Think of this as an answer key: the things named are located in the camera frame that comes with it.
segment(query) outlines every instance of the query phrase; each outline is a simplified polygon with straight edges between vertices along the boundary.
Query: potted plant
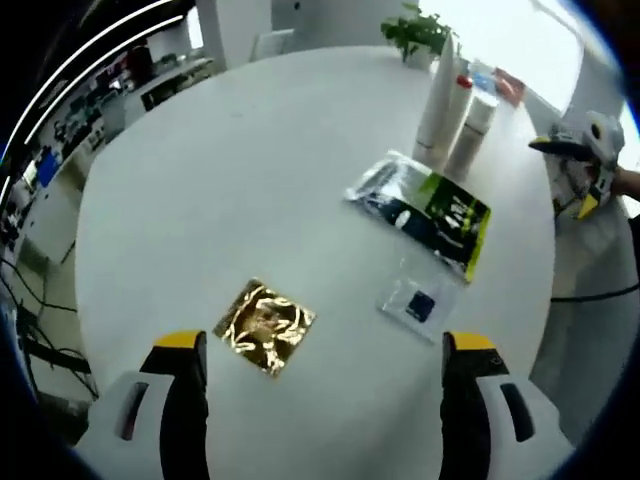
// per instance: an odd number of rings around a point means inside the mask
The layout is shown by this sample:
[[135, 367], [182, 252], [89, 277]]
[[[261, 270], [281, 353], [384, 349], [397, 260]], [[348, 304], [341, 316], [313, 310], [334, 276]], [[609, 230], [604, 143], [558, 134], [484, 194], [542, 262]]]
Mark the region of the potted plant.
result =
[[390, 18], [380, 25], [380, 30], [387, 41], [400, 50], [403, 62], [413, 68], [428, 69], [433, 59], [442, 54], [449, 33], [456, 33], [440, 23], [437, 13], [423, 17], [418, 5], [402, 5], [411, 15], [408, 18]]

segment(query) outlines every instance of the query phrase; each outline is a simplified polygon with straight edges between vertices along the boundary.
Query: white round table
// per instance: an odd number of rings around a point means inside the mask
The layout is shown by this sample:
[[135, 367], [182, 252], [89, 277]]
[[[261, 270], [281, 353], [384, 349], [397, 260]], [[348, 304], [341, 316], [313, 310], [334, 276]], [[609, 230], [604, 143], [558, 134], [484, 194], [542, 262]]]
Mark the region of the white round table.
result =
[[[429, 75], [387, 48], [257, 62], [168, 100], [96, 159], [76, 294], [104, 391], [155, 339], [208, 332], [212, 478], [437, 478], [441, 352], [376, 309], [423, 247], [342, 199], [387, 150], [411, 152]], [[499, 107], [464, 186], [493, 210], [446, 328], [489, 336], [528, 374], [554, 265], [550, 192], [524, 107]], [[277, 379], [211, 334], [258, 277], [317, 319]]]

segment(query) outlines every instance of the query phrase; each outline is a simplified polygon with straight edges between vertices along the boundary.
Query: clear plastic bag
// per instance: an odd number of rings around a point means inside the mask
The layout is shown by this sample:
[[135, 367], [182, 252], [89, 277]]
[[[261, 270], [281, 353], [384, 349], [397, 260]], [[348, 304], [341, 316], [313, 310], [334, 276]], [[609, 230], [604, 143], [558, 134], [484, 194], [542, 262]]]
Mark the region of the clear plastic bag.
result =
[[464, 288], [448, 273], [439, 269], [422, 271], [403, 260], [377, 307], [420, 336], [433, 343], [441, 342], [445, 321]]

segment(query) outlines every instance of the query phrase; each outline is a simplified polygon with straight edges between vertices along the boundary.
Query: green plant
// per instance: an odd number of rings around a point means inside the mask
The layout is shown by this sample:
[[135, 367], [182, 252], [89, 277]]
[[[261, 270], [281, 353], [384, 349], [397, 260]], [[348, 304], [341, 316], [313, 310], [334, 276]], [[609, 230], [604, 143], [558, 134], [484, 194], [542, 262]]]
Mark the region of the green plant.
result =
[[418, 50], [419, 45], [428, 46], [431, 53], [440, 56], [449, 32], [457, 36], [456, 33], [448, 25], [439, 22], [440, 15], [437, 13], [423, 17], [422, 9], [418, 5], [402, 5], [412, 14], [411, 17], [389, 18], [383, 22], [380, 30], [384, 38], [400, 50], [403, 62]]

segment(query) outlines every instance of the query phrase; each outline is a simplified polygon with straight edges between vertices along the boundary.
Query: green and black package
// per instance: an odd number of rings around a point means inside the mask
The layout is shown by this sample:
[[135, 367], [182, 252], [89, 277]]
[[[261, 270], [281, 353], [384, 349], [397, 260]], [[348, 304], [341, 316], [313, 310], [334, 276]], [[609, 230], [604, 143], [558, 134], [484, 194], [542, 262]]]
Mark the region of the green and black package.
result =
[[388, 152], [345, 196], [473, 280], [491, 210], [451, 180]]

